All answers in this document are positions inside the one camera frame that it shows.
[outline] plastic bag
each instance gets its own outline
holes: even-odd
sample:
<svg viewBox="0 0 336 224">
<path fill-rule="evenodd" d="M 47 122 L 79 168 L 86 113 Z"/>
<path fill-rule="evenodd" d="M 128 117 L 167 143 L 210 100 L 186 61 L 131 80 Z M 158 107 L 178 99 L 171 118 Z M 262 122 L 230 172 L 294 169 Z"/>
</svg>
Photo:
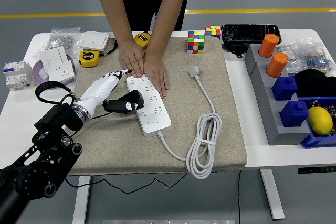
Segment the plastic bag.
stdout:
<svg viewBox="0 0 336 224">
<path fill-rule="evenodd" d="M 329 61 L 324 53 L 322 43 L 307 39 L 302 40 L 300 46 L 309 69 L 317 69 L 324 74 L 329 71 Z"/>
<path fill-rule="evenodd" d="M 330 70 L 329 60 L 324 53 L 323 44 L 312 39 L 296 39 L 286 45 L 279 45 L 277 50 L 287 54 L 289 60 L 286 71 L 293 76 L 305 69 L 317 69 L 327 74 Z"/>
<path fill-rule="evenodd" d="M 67 55 L 72 58 L 77 58 L 77 54 L 80 51 L 79 44 L 83 38 L 84 33 L 80 32 L 80 27 L 64 29 L 53 28 L 45 50 L 63 46 Z"/>
<path fill-rule="evenodd" d="M 300 41 L 293 40 L 286 45 L 279 45 L 277 50 L 285 53 L 289 60 L 285 66 L 289 76 L 294 76 L 296 73 L 308 69 L 308 65 L 303 57 L 303 53 L 299 49 Z"/>
</svg>

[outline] table leg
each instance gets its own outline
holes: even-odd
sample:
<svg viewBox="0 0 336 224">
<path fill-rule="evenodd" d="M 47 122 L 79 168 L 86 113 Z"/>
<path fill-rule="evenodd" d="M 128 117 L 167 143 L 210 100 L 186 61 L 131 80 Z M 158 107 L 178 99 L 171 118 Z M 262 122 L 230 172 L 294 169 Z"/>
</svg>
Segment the table leg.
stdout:
<svg viewBox="0 0 336 224">
<path fill-rule="evenodd" d="M 78 185 L 88 184 L 91 176 L 80 176 Z M 86 209 L 88 205 L 90 186 L 83 186 L 77 189 L 75 210 L 73 213 L 72 224 L 85 224 Z"/>
<path fill-rule="evenodd" d="M 277 185 L 275 184 L 273 173 L 271 169 L 261 169 L 261 176 L 263 177 L 264 187 L 271 210 L 273 220 L 283 220 L 285 214 L 282 209 L 280 197 L 278 194 Z"/>
</svg>

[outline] yellow tape measure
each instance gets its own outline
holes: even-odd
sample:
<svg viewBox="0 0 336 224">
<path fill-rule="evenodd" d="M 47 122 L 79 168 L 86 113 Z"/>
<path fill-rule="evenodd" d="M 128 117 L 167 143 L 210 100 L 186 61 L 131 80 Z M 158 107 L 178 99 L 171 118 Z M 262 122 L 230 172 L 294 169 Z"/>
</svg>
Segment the yellow tape measure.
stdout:
<svg viewBox="0 0 336 224">
<path fill-rule="evenodd" d="M 134 37 L 135 42 L 139 44 L 143 50 L 146 50 L 150 39 L 151 39 L 151 35 L 146 32 L 137 34 Z"/>
<path fill-rule="evenodd" d="M 79 54 L 79 64 L 86 68 L 92 68 L 99 63 L 98 51 L 82 51 Z"/>
</svg>

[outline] yellow lemon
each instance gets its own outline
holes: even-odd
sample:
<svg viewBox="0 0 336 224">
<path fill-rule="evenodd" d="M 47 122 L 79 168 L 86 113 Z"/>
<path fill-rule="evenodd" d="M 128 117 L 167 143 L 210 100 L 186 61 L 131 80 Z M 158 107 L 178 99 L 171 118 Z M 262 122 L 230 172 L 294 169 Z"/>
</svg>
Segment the yellow lemon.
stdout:
<svg viewBox="0 0 336 224">
<path fill-rule="evenodd" d="M 308 122 L 314 133 L 323 136 L 332 129 L 332 118 L 329 112 L 322 107 L 311 107 L 309 110 Z"/>
</svg>

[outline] small rubik's cube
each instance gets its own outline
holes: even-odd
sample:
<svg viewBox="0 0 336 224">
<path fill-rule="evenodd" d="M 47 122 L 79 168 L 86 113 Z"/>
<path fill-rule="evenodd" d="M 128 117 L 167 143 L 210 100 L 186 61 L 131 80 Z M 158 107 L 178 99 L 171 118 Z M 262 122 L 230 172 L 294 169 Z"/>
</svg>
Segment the small rubik's cube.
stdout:
<svg viewBox="0 0 336 224">
<path fill-rule="evenodd" d="M 204 49 L 204 32 L 189 31 L 188 34 L 188 54 L 202 54 Z"/>
<path fill-rule="evenodd" d="M 221 38 L 221 27 L 220 26 L 205 26 L 205 35 L 206 36 L 215 36 L 218 39 Z"/>
</svg>

